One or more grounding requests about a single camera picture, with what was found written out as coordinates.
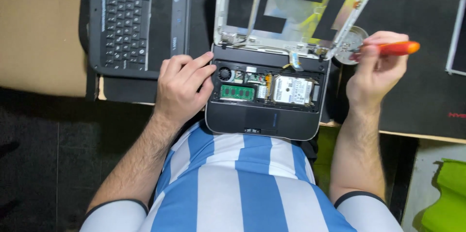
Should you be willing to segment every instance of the orange screwdriver handle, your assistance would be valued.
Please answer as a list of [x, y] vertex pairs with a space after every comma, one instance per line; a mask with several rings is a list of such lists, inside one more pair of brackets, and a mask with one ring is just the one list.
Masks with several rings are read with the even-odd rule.
[[418, 42], [405, 41], [393, 44], [381, 44], [379, 47], [381, 55], [402, 56], [417, 52], [421, 45]]

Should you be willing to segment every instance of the touchpad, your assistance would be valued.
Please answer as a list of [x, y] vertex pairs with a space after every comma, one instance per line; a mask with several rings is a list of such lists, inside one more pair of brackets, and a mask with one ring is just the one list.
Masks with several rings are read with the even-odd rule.
[[269, 130], [277, 129], [279, 116], [279, 110], [248, 108], [246, 110], [245, 127]]

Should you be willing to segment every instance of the hairy forearm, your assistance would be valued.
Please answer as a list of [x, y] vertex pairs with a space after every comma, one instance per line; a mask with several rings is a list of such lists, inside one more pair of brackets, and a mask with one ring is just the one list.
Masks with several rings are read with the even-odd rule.
[[380, 107], [350, 109], [338, 135], [330, 174], [330, 200], [351, 191], [366, 191], [382, 199], [385, 180], [379, 151]]
[[154, 115], [136, 143], [105, 179], [88, 211], [118, 199], [137, 199], [147, 205], [178, 130]]

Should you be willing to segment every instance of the desk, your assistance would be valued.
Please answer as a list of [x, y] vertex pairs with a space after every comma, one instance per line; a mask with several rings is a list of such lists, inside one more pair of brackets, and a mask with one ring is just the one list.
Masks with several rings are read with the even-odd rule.
[[[408, 62], [408, 71], [383, 103], [381, 133], [466, 143], [466, 77], [445, 71], [459, 0], [370, 0], [355, 25], [369, 34], [376, 31], [406, 33], [421, 43]], [[215, 0], [192, 0], [190, 55], [210, 50]], [[328, 117], [323, 125], [337, 126], [347, 113], [345, 86], [354, 67], [338, 70], [326, 96]], [[100, 77], [99, 98], [153, 103], [156, 81]]]

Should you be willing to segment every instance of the shirt sleeve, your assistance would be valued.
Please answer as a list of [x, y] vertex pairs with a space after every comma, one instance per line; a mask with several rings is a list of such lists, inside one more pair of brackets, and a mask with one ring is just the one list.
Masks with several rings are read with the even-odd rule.
[[358, 232], [403, 232], [385, 202], [372, 193], [346, 193], [335, 202], [335, 208]]
[[87, 213], [80, 232], [137, 232], [147, 213], [147, 207], [138, 200], [103, 203]]

